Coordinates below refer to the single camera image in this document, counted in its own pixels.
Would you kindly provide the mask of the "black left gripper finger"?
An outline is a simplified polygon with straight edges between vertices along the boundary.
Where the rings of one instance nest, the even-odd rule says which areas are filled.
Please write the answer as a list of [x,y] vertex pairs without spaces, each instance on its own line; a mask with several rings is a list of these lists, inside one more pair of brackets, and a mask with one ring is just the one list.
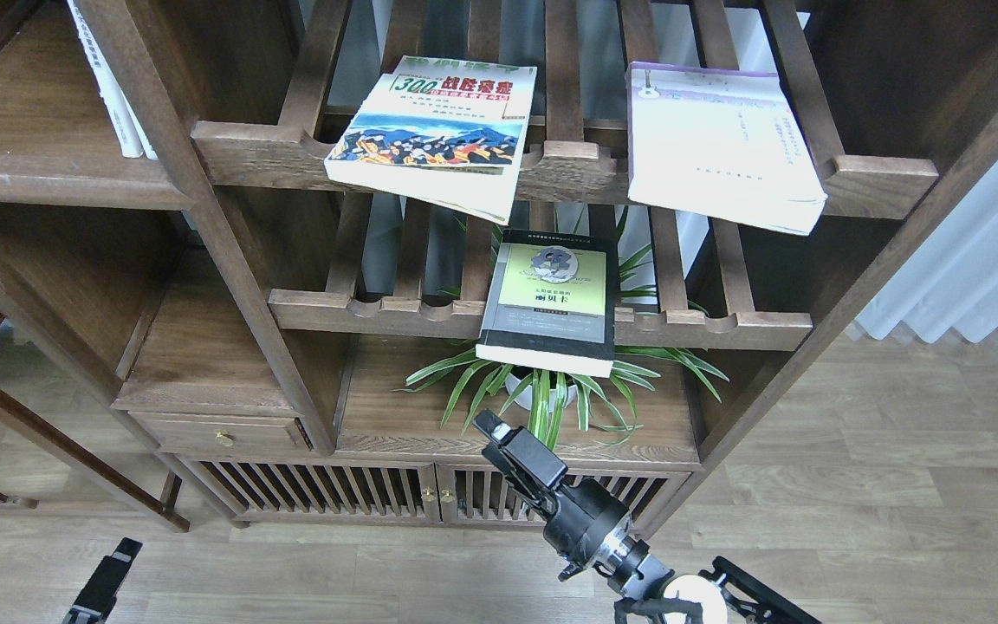
[[142,546],[142,542],[122,538],[118,548],[100,560],[63,617],[63,623],[107,623],[116,604],[116,593]]

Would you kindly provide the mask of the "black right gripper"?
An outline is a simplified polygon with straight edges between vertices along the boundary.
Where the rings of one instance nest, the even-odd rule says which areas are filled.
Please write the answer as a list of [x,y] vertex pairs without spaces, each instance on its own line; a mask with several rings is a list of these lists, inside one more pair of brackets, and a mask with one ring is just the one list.
[[594,479],[563,483],[569,467],[524,427],[510,426],[490,410],[475,416],[474,427],[488,439],[483,457],[546,520],[544,538],[567,561],[559,580],[590,566],[606,578],[633,574],[635,541],[626,505]]

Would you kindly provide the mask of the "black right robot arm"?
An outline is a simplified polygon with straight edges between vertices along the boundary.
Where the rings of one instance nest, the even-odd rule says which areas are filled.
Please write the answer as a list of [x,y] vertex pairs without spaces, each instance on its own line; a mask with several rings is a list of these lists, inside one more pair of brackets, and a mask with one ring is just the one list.
[[635,537],[629,507],[606,487],[591,479],[567,484],[561,458],[494,412],[481,411],[474,424],[489,440],[483,456],[546,522],[544,540],[567,561],[559,580],[595,569],[620,595],[613,607],[617,623],[631,614],[650,623],[725,623],[729,612],[749,623],[816,623],[728,558],[714,558],[710,571],[678,575]]

